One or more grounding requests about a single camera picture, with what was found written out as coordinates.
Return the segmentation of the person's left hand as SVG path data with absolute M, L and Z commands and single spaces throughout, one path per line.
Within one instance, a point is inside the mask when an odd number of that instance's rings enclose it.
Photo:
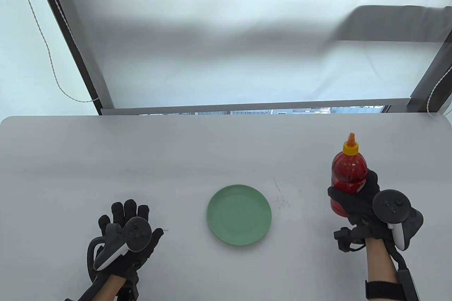
M 92 281 L 101 273 L 133 281 L 153 254 L 164 231 L 151 228 L 149 207 L 137 206 L 133 199 L 112 204 L 111 211 L 112 219 L 107 215 L 100 217 L 101 236 L 89 244 L 88 274 Z

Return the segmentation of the person's right hand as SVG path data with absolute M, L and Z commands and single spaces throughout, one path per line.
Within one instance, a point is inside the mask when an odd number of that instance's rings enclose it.
M 328 195 L 338 202 L 347 214 L 349 222 L 355 226 L 351 230 L 354 243 L 364 243 L 366 239 L 393 240 L 391 231 L 373 209 L 374 197 L 380 192 L 378 175 L 368 170 L 366 183 L 357 194 L 344 193 L 336 187 L 329 187 Z

